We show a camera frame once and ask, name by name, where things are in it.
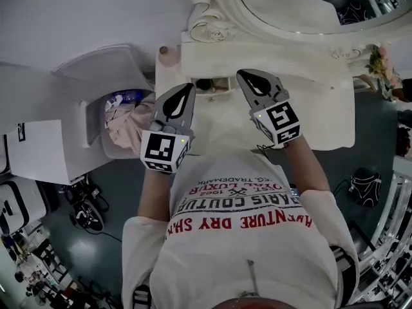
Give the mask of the person's left forearm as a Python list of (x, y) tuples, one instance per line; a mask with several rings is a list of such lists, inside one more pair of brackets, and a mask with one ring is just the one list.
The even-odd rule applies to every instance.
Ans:
[(147, 169), (137, 216), (156, 221), (170, 221), (171, 176)]

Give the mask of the pink flower bouquet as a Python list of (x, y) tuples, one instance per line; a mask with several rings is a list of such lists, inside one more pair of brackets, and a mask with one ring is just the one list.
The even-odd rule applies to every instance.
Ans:
[(385, 47), (371, 45), (369, 61), (366, 65), (369, 75), (377, 79), (382, 96), (390, 101), (402, 100), (403, 83), (400, 75), (389, 61)]

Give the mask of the cream ornate dressing table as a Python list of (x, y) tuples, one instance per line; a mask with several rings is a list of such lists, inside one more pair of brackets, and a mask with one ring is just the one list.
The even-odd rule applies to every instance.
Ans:
[(197, 95), (191, 154), (270, 144), (250, 120), (249, 104), (236, 80), (236, 72), (243, 68), (263, 70), (280, 78), (312, 149), (331, 151), (353, 146), (352, 75), (348, 63), (333, 57), (328, 48), (236, 39), (199, 42), (182, 33), (179, 63), (172, 67), (156, 63), (156, 94), (197, 79), (224, 78), (231, 85), (226, 93)]

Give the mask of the cream small drawer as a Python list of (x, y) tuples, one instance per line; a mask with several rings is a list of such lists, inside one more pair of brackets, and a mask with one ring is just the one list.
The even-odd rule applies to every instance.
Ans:
[(230, 95), (239, 87), (235, 77), (190, 78), (195, 86), (196, 96), (216, 100)]

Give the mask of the blue plastic bottle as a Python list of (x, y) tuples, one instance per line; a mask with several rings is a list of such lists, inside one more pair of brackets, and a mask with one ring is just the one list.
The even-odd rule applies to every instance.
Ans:
[(127, 89), (113, 93), (108, 100), (110, 103), (136, 103), (144, 98), (144, 91), (141, 89)]

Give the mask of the white metal shelf rack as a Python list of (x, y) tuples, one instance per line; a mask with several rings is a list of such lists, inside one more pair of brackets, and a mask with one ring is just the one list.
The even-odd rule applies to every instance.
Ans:
[(412, 160), (394, 157), (382, 214), (368, 237), (352, 224), (360, 279), (350, 304), (373, 301), (387, 309), (412, 309)]

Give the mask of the white grey office chair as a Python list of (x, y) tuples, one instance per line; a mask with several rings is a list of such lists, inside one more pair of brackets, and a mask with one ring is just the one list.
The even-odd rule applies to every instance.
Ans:
[(151, 79), (140, 69), (142, 54), (136, 46), (118, 44), (96, 49), (61, 64), (52, 75), (71, 89), (80, 105), (82, 146), (98, 144), (110, 159), (134, 159), (131, 149), (113, 143), (104, 128), (104, 108), (115, 92), (141, 89), (154, 91)]

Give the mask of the black white sneaker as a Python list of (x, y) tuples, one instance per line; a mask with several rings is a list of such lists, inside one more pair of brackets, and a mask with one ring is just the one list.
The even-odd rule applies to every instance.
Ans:
[(70, 220), (74, 225), (93, 232), (101, 232), (104, 229), (102, 216), (88, 200), (78, 201), (73, 204)]

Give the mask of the person's right forearm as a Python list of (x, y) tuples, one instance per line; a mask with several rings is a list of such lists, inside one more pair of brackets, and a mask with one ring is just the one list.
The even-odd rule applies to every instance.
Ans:
[(304, 136), (289, 141), (284, 152), (290, 164), (300, 200), (330, 197), (328, 179)]

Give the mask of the white black robot unit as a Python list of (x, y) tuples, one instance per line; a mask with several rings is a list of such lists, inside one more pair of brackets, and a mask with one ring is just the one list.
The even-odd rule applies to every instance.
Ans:
[(15, 176), (0, 183), (0, 235), (9, 236), (46, 213), (36, 181)]

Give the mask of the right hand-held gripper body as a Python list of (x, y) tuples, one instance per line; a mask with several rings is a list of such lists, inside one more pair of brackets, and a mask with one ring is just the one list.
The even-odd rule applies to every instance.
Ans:
[(251, 120), (274, 145), (285, 145), (301, 136), (301, 124), (289, 92), (278, 77), (265, 71), (241, 69), (236, 79), (250, 106)]

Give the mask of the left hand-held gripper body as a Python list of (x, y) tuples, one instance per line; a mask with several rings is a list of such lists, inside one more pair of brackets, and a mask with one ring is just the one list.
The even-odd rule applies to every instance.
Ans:
[(140, 159), (147, 169), (174, 174), (191, 148), (194, 131), (191, 129), (192, 120), (166, 121), (163, 104), (167, 92), (156, 99), (149, 128), (142, 133)]

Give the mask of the white side cabinet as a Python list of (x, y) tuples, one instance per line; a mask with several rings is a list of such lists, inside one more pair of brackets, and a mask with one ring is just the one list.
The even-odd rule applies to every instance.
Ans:
[(42, 182), (71, 185), (90, 171), (64, 151), (60, 120), (25, 123), (26, 140), (19, 142), (17, 125), (6, 134), (11, 173)]

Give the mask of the pink cloth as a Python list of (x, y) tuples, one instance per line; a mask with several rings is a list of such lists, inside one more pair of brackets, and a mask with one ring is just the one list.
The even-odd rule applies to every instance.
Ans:
[(104, 127), (113, 143), (140, 154), (143, 130), (149, 127), (155, 105), (155, 94), (150, 93), (138, 104), (121, 103), (105, 112)]

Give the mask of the white printed t-shirt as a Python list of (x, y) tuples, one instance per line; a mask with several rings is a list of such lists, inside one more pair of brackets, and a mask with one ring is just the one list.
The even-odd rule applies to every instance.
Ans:
[(134, 217), (122, 239), (122, 302), (148, 284), (156, 309), (212, 309), (254, 295), (295, 309), (335, 309), (334, 249), (357, 251), (333, 194), (294, 198), (281, 166), (248, 151), (188, 156), (170, 221)]

